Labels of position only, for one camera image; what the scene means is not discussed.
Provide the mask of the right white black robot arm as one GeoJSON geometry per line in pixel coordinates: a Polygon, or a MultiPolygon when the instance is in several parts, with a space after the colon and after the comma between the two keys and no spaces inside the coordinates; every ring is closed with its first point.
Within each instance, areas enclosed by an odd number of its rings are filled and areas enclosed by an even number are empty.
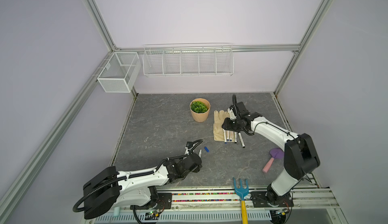
{"type": "Polygon", "coordinates": [[[320,166],[315,145],[310,135],[288,131],[267,120],[257,112],[250,113],[243,102],[232,97],[228,109],[230,117],[222,124],[226,131],[260,134],[276,144],[284,153],[284,169],[268,187],[263,198],[277,207],[291,197],[290,191],[309,173],[320,166]]]}

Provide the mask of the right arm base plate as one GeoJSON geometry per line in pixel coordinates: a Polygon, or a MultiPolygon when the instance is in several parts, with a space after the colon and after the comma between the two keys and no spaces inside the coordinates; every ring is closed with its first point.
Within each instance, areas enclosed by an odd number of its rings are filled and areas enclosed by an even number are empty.
{"type": "Polygon", "coordinates": [[[250,200],[253,202],[255,208],[259,207],[293,207],[293,198],[291,192],[283,196],[278,196],[272,191],[252,191],[250,193],[250,200]]]}

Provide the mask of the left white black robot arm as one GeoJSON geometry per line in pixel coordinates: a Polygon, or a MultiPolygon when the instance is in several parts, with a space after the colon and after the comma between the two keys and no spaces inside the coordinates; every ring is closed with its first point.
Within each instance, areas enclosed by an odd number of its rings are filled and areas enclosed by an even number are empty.
{"type": "Polygon", "coordinates": [[[91,220],[112,208],[155,205],[159,201],[157,186],[177,183],[191,172],[199,172],[201,167],[202,159],[194,152],[165,158],[148,169],[118,171],[110,166],[84,184],[83,196],[72,210],[83,212],[84,218],[91,220]]]}

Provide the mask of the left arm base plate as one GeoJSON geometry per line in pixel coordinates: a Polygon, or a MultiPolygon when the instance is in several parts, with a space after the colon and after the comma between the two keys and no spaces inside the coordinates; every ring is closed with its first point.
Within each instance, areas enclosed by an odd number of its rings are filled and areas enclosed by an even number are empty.
{"type": "Polygon", "coordinates": [[[136,210],[148,209],[171,209],[172,193],[158,193],[158,197],[152,198],[150,202],[143,206],[135,206],[136,210]]]}

